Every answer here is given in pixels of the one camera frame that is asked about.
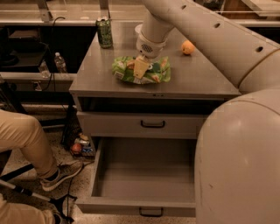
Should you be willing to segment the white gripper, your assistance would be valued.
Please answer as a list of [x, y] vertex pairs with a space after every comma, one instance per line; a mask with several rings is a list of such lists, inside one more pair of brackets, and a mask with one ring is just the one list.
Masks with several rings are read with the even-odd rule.
[[166, 36], [160, 33], [140, 31], [136, 41], [136, 49], [140, 54], [135, 59], [133, 75], [142, 79], [150, 68], [152, 60], [155, 59], [165, 48]]

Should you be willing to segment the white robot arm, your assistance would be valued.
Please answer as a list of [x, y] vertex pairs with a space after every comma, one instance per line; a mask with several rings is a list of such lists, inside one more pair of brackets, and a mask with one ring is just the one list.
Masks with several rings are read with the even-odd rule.
[[279, 45], [193, 0], [142, 0], [137, 43], [159, 55], [172, 28], [241, 92], [204, 122], [197, 140], [197, 224], [280, 224]]

